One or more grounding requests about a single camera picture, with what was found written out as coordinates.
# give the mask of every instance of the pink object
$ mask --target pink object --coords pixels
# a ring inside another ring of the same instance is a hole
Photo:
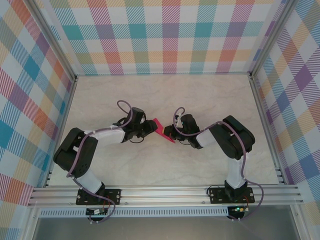
[[[164,135],[164,127],[161,125],[161,123],[159,122],[159,120],[157,118],[153,119],[153,121],[155,122],[155,124],[158,126],[158,129],[155,130],[155,132],[157,134],[159,134],[160,136],[164,137],[165,139],[169,140],[172,143],[176,143],[175,141],[173,141],[170,137]]]

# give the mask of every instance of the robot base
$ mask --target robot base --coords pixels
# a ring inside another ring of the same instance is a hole
[[[210,187],[208,189],[211,204],[253,204],[255,202],[254,192],[251,187],[247,187],[237,201],[231,201],[225,193],[225,187]]]
[[[114,201],[115,205],[119,205],[120,204],[120,198],[121,198],[121,189],[104,189],[103,194],[101,194],[100,196],[106,197],[112,201]],[[100,199],[98,197],[92,196],[90,194],[88,194],[87,192],[85,192],[84,190],[79,189],[78,193],[77,193],[77,198],[75,201],[76,205],[103,205],[104,204],[104,200]]]

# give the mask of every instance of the marble floor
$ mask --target marble floor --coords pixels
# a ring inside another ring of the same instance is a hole
[[[255,136],[245,168],[246,177],[277,184],[268,143],[246,75],[126,75],[81,76],[63,138],[74,127],[95,130],[126,117],[117,107],[126,100],[145,111],[147,119],[172,124],[183,106],[203,129],[233,115]],[[144,142],[109,145],[97,150],[91,168],[105,185],[211,185],[227,177],[227,157],[218,144],[200,150],[172,143],[157,133]],[[66,171],[54,166],[50,185],[74,185]]]

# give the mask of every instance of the cable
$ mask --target cable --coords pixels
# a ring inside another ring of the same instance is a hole
[[[78,182],[75,178],[72,178],[72,180],[80,187],[80,189],[83,189],[86,193],[88,193],[88,194],[90,194],[90,195],[92,195],[92,196],[94,196],[94,197],[96,197],[96,198],[100,198],[100,199],[102,199],[102,200],[105,200],[105,201],[107,201],[107,202],[109,202],[109,203],[111,203],[111,204],[113,205],[113,209],[112,209],[112,211],[109,213],[109,215],[105,216],[105,217],[104,217],[102,220],[100,220],[100,221],[93,221],[93,220],[91,219],[91,215],[90,215],[90,216],[89,216],[89,220],[91,221],[91,222],[90,222],[91,224],[92,224],[92,223],[95,223],[95,224],[103,223],[103,222],[106,221],[108,218],[110,218],[112,214],[114,214],[114,212],[115,212],[115,210],[116,210],[116,204],[115,204],[114,201],[112,201],[112,200],[109,199],[109,198],[106,198],[106,197],[104,197],[104,196],[97,195],[97,194],[89,191],[89,190],[86,189],[84,186],[82,186],[82,185],[80,184],[80,182]]]
[[[211,185],[210,187],[208,187],[208,188],[206,189],[206,194],[208,195],[208,197],[210,197],[210,195],[209,195],[209,189],[210,189],[211,187],[213,187],[213,186],[217,186],[218,188],[220,188],[218,185]]]
[[[86,141],[86,139],[88,137],[90,137],[92,134],[95,134],[95,133],[100,133],[100,132],[104,132],[104,131],[109,131],[109,130],[116,130],[116,129],[121,129],[125,126],[127,126],[131,120],[132,120],[132,116],[133,116],[133,110],[132,110],[132,107],[131,105],[127,102],[127,101],[124,101],[124,100],[119,100],[116,102],[116,104],[118,105],[118,107],[124,111],[126,113],[126,111],[119,105],[119,103],[125,103],[128,105],[128,107],[130,108],[130,118],[127,122],[125,122],[124,124],[122,124],[121,126],[116,126],[116,127],[105,127],[105,128],[100,128],[100,129],[97,129],[95,131],[91,131],[89,132],[87,135],[84,136],[84,138],[82,139],[81,143],[80,143],[80,146],[78,148],[78,152],[76,153],[76,156],[75,156],[75,159],[73,161],[73,164],[69,170],[69,172],[67,173],[66,177],[69,178],[71,176],[71,173],[74,171],[76,165],[77,165],[77,162],[78,162],[78,159],[79,159],[79,155],[80,155],[80,152],[81,152],[81,149],[82,149],[82,146],[84,145],[84,142]]]
[[[119,101],[116,102],[116,105],[117,105],[124,113],[129,114],[129,112],[127,112],[126,110],[124,110],[124,109],[120,106],[119,103],[121,103],[121,102],[127,104],[127,105],[130,107],[130,112],[131,112],[131,115],[132,115],[132,107],[131,107],[130,104],[127,103],[126,101],[124,101],[124,100],[119,100]]]
[[[123,117],[121,118],[119,121],[118,121],[118,124],[121,123],[122,121],[126,120],[126,117]]]
[[[181,135],[183,135],[183,136],[186,136],[186,137],[191,137],[191,136],[195,136],[195,135],[198,135],[198,134],[200,134],[200,133],[202,133],[202,132],[204,132],[205,130],[208,130],[209,128],[211,128],[213,125],[215,125],[215,123],[214,124],[212,124],[212,125],[210,125],[210,126],[208,126],[208,127],[206,127],[205,129],[203,129],[203,130],[201,130],[201,131],[198,131],[198,132],[196,132],[196,133],[192,133],[192,134],[185,134],[185,133],[183,133],[183,132],[181,132],[178,128],[177,128],[177,126],[176,126],[176,115],[177,115],[177,112],[180,110],[180,109],[182,109],[183,110],[183,112],[181,113],[181,114],[184,114],[185,113],[185,108],[183,107],[183,106],[181,106],[181,107],[179,107],[177,110],[175,110],[175,112],[174,112],[174,115],[173,115],[173,126],[174,126],[174,128],[175,128],[175,130],[179,133],[179,134],[181,134]]]
[[[133,143],[133,144],[140,144],[140,143],[142,143],[144,140],[145,140],[145,138],[143,137],[141,141],[131,141],[131,139],[130,139],[129,141],[130,141],[130,143]]]
[[[186,145],[186,146],[191,145],[191,143],[189,143],[189,144],[184,144],[184,143],[182,143],[182,141],[181,141],[181,140],[179,140],[179,143],[181,143],[182,145]]]
[[[127,113],[127,114],[128,114],[128,112],[126,112],[126,111],[119,105],[119,103],[125,103],[125,104],[129,107],[129,109],[130,109],[130,117],[129,117],[129,120],[128,120],[127,122],[125,122],[124,124],[122,124],[121,126],[100,128],[100,129],[97,129],[97,130],[95,130],[95,131],[91,131],[91,132],[89,132],[87,135],[85,135],[84,138],[82,139],[80,145],[79,145],[78,151],[77,151],[77,153],[76,153],[76,155],[75,155],[75,158],[74,158],[74,161],[73,161],[73,164],[72,164],[70,170],[68,171],[68,173],[67,173],[67,175],[66,175],[67,178],[69,178],[69,177],[72,176],[72,172],[74,171],[74,169],[75,169],[75,167],[76,167],[76,165],[77,165],[77,162],[78,162],[78,159],[79,159],[79,155],[80,155],[80,152],[81,152],[82,147],[83,147],[83,145],[84,145],[84,142],[86,141],[86,139],[87,139],[89,136],[91,136],[92,134],[100,133],[100,132],[104,132],[104,131],[121,129],[121,128],[125,127],[126,125],[128,125],[128,124],[131,122],[132,117],[133,117],[133,110],[132,110],[131,105],[130,105],[127,101],[125,101],[125,100],[119,100],[119,101],[116,102],[117,106],[118,106],[123,112],[125,112],[125,113]],[[106,197],[104,197],[104,196],[97,195],[97,194],[89,191],[89,190],[86,189],[84,186],[82,186],[73,176],[72,176],[72,179],[73,179],[73,181],[74,181],[80,188],[82,188],[86,193],[88,193],[88,194],[90,194],[90,195],[92,195],[92,196],[94,196],[94,197],[96,197],[96,198],[103,199],[103,200],[109,202],[109,204],[112,204],[112,205],[113,205],[113,209],[112,209],[111,213],[110,213],[109,215],[107,215],[106,217],[104,217],[101,221],[93,221],[93,220],[91,219],[91,216],[89,216],[89,220],[91,221],[91,224],[92,224],[92,223],[96,223],[96,224],[98,224],[98,223],[103,223],[103,222],[106,221],[108,218],[110,218],[110,216],[111,216],[112,214],[114,214],[114,212],[115,212],[115,210],[116,210],[116,204],[115,204],[114,201],[112,201],[112,200],[109,199],[109,198],[106,198]]]
[[[247,208],[249,206],[249,200],[248,200],[247,196],[245,196],[245,195],[243,195],[242,197],[244,197],[246,200],[246,208]]]
[[[241,177],[242,177],[244,180],[246,180],[249,184],[251,184],[251,185],[256,185],[256,186],[258,186],[258,187],[261,189],[261,199],[260,199],[258,205],[256,206],[256,208],[253,210],[252,213],[250,213],[248,216],[243,217],[242,219],[244,220],[244,219],[250,218],[250,217],[251,217],[254,213],[256,213],[257,210],[260,208],[260,206],[261,206],[261,204],[262,204],[262,202],[263,202],[263,200],[264,200],[265,191],[264,191],[263,187],[262,187],[259,183],[256,183],[256,182],[253,182],[253,181],[250,181],[250,180],[246,179],[246,177],[245,177],[245,175],[244,175],[244,170],[245,170],[245,165],[246,165],[246,159],[247,159],[247,152],[246,152],[245,145],[244,145],[244,143],[242,142],[240,136],[238,135],[238,133],[237,133],[229,124],[225,123],[224,121],[217,121],[216,123],[214,123],[214,124],[206,127],[205,129],[203,129],[203,130],[201,130],[201,131],[199,131],[199,132],[197,132],[197,133],[185,134],[185,133],[179,131],[179,129],[178,129],[177,126],[176,126],[176,121],[175,121],[175,119],[176,119],[177,112],[178,112],[180,109],[183,110],[182,114],[184,114],[185,111],[186,111],[185,108],[182,107],[182,106],[179,107],[177,110],[175,110],[174,115],[173,115],[173,126],[174,126],[175,130],[176,130],[178,133],[180,133],[181,135],[186,136],[186,137],[195,136],[195,135],[198,135],[198,134],[204,132],[205,130],[211,128],[211,127],[214,126],[215,124],[220,124],[220,125],[222,124],[222,125],[225,125],[228,129],[230,129],[230,131],[231,131],[231,132],[235,135],[235,137],[238,139],[238,141],[239,141],[239,143],[240,143],[240,145],[241,145],[241,148],[242,148],[242,152],[243,152],[243,162],[242,162],[242,167],[241,167]]]
[[[252,185],[256,185],[258,186],[260,189],[261,189],[261,199],[258,203],[258,205],[256,206],[256,208],[253,210],[253,212],[251,212],[248,216],[244,216],[242,218],[242,220],[244,219],[248,219],[250,217],[252,217],[252,215],[254,213],[257,212],[257,210],[260,208],[261,204],[262,204],[262,201],[264,200],[264,196],[265,196],[265,191],[263,189],[263,187],[259,184],[259,183],[256,183],[256,182],[253,182],[253,181],[249,181],[248,179],[246,179],[245,177],[245,174],[244,174],[244,170],[245,170],[245,165],[246,165],[246,159],[247,159],[247,152],[246,152],[246,148],[245,148],[245,145],[244,143],[242,142],[240,136],[238,135],[238,133],[228,124],[228,123],[225,123],[224,121],[217,121],[216,124],[223,124],[225,125],[227,128],[230,129],[230,131],[235,135],[235,137],[238,139],[240,145],[241,145],[241,148],[242,148],[242,152],[243,152],[243,163],[242,163],[242,167],[241,167],[241,177],[246,180],[249,184],[252,184]]]

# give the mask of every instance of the colorful plaid pattern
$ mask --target colorful plaid pattern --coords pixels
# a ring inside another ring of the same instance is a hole
[[[285,173],[320,236],[319,0],[299,1],[256,83]]]
[[[72,82],[23,0],[0,0],[0,239],[18,238]]]
[[[254,55],[253,61],[252,61],[251,65],[250,65],[250,67],[249,67],[249,71],[248,72],[252,72],[252,70],[253,70],[253,68],[254,68],[254,66],[255,66],[255,64],[256,64],[259,56],[260,56],[260,53],[261,53],[262,49],[264,49],[266,43],[269,40],[270,33],[272,32],[272,30],[276,26],[276,22],[278,21],[280,15],[282,14],[282,12],[283,12],[283,10],[285,8],[286,2],[287,2],[287,0],[281,0],[281,3],[279,5],[278,9],[276,10],[276,13],[273,16],[273,19],[272,19],[267,31],[264,34],[264,37],[263,37],[263,39],[262,39],[262,41],[260,43],[260,46],[259,46],[258,50],[256,51],[256,53]]]
[[[41,1],[38,5],[74,70],[85,75],[247,72],[253,46],[265,35],[261,29],[269,9],[279,4],[50,0],[45,7]]]

